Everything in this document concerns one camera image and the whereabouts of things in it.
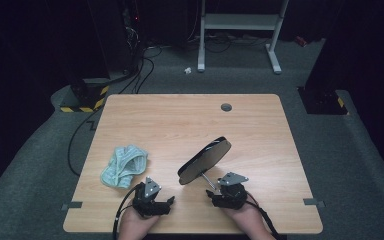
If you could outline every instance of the metal plate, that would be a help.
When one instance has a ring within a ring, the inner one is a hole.
[[[223,186],[232,186],[241,182],[246,182],[248,180],[249,179],[247,177],[229,172],[223,178],[221,178],[218,183]]]
[[[161,190],[161,186],[154,182],[150,177],[146,177],[145,182],[145,198],[149,198],[152,195],[158,193]]]
[[[230,150],[232,145],[225,137],[219,137],[199,151],[191,160],[183,165],[177,175],[181,185],[188,184],[214,167]]]

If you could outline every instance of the wooden table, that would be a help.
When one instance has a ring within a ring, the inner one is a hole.
[[[231,111],[223,111],[228,103]],[[216,182],[228,172],[248,177],[243,183],[266,210],[277,231],[319,233],[323,226],[280,99],[272,94],[112,95],[104,107],[68,210],[67,232],[111,232],[115,213],[128,190],[104,186],[100,174],[114,148],[135,144],[149,153],[146,171],[162,186],[156,201],[175,196],[169,215],[151,233],[240,233],[212,206],[203,178],[179,184],[178,169],[212,140],[224,136],[230,151],[206,175]]]

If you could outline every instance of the yellow and black hazard tape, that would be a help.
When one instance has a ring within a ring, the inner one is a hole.
[[[108,92],[109,86],[101,89],[95,100],[91,100],[88,106],[60,106],[62,112],[94,112],[99,110],[104,104],[105,95]]]
[[[345,107],[345,103],[340,97],[338,97],[338,104],[339,104],[341,111],[343,111],[343,114],[348,114],[348,110]]]

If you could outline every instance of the metal bracket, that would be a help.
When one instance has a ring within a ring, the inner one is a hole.
[[[70,202],[64,203],[61,207],[61,211],[68,211],[69,208],[82,208],[83,202]]]
[[[326,207],[326,204],[324,201],[318,201],[317,198],[304,198],[304,205],[311,206],[314,205],[317,208],[324,208]]]
[[[231,186],[241,182],[246,182],[249,179],[236,173],[229,172],[223,178],[218,180],[218,183],[223,186]]]
[[[158,193],[161,190],[161,186],[158,183],[154,182],[150,177],[146,177],[145,182],[145,198],[149,198],[150,196]]]

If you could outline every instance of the hole in table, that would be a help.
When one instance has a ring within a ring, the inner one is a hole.
[[[225,112],[230,112],[232,110],[232,105],[230,105],[229,103],[223,103],[221,105],[221,110]]]

